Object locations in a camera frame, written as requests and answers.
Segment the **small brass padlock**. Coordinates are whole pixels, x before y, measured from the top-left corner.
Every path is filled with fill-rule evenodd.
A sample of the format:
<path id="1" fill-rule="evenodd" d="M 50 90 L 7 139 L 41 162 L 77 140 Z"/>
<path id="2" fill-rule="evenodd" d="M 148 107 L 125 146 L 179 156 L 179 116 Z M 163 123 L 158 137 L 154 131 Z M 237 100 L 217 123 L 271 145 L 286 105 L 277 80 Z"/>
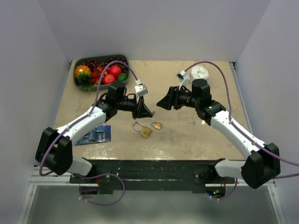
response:
<path id="1" fill-rule="evenodd" d="M 163 124 L 160 122 L 151 122 L 151 126 L 157 130 L 160 130 L 162 128 Z"/>

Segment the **large brass padlock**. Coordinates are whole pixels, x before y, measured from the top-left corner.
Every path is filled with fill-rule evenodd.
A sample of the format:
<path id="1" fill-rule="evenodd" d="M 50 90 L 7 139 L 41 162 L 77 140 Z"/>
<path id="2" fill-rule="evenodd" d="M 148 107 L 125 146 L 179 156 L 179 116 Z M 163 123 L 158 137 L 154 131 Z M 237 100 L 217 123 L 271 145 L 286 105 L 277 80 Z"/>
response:
<path id="1" fill-rule="evenodd" d="M 150 129 L 149 127 L 143 125 L 142 123 L 140 122 L 134 122 L 132 124 L 132 127 L 144 138 L 148 138 L 151 133 L 152 133 L 152 129 Z"/>

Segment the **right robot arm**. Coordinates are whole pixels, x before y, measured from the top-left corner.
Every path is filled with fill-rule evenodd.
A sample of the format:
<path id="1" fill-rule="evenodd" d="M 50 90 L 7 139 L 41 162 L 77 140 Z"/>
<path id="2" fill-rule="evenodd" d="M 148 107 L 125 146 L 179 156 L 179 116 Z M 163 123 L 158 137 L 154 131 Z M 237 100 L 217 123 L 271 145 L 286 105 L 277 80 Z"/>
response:
<path id="1" fill-rule="evenodd" d="M 243 161 L 217 161 L 208 171 L 211 182 L 219 183 L 225 177 L 240 178 L 257 189 L 280 174 L 279 148 L 254 137 L 232 119 L 226 108 L 212 99 L 206 80 L 193 80 L 191 90 L 171 86 L 157 106 L 166 110 L 178 110 L 182 106 L 194 108 L 200 119 L 222 133 L 243 155 Z"/>

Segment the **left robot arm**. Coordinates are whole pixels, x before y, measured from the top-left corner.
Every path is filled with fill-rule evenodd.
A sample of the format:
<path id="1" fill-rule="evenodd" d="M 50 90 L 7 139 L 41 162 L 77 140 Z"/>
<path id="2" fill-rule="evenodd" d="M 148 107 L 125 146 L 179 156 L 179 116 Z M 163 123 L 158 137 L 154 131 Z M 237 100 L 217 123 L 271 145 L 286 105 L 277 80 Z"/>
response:
<path id="1" fill-rule="evenodd" d="M 118 111 L 131 112 L 134 119 L 151 118 L 153 113 L 144 103 L 146 85 L 137 80 L 133 98 L 126 94 L 123 82 L 113 82 L 106 93 L 96 97 L 95 103 L 74 121 L 57 129 L 46 128 L 40 138 L 35 159 L 40 168 L 62 175 L 78 174 L 86 183 L 96 180 L 95 166 L 84 158 L 73 156 L 73 146 L 95 127 L 105 124 Z"/>

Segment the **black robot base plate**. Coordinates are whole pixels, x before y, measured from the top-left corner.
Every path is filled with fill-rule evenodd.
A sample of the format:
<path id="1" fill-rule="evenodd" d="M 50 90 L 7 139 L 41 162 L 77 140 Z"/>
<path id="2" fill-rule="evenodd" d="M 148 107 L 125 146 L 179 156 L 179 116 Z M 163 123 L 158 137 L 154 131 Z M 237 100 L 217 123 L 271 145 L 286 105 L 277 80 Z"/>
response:
<path id="1" fill-rule="evenodd" d="M 139 191 L 215 191 L 207 184 L 220 187 L 233 184 L 234 178 L 220 177 L 214 170 L 216 160 L 91 160 L 89 179 L 71 177 L 70 182 L 82 185 L 100 185 L 100 194 L 115 190 Z"/>

